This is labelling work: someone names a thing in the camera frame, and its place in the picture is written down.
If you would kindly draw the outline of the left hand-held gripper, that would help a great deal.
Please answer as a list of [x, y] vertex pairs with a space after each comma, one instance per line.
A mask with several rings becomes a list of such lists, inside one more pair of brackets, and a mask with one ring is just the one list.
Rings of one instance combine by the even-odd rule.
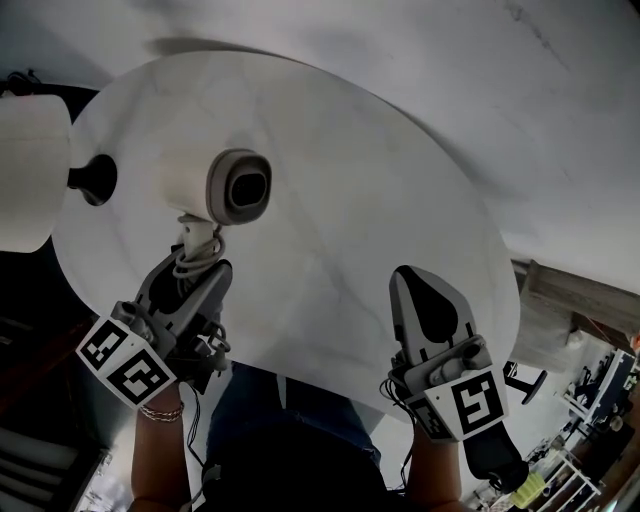
[[119, 301], [100, 317], [76, 349], [91, 373], [132, 409], [172, 383], [203, 395], [211, 377], [228, 368], [231, 347], [221, 312], [232, 265], [220, 260], [186, 289], [186, 281], [173, 275], [177, 255], [152, 269], [134, 302]]

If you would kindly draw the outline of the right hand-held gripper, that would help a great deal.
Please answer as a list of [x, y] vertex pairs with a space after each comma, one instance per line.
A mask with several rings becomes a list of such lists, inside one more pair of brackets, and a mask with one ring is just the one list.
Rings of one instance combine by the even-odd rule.
[[[508, 415], [504, 377], [484, 338], [473, 336], [465, 297], [411, 265], [393, 271], [389, 293], [396, 340], [408, 362], [397, 363], [389, 377], [427, 436], [436, 443], [464, 441], [501, 422]], [[441, 354], [427, 360], [428, 353]]]

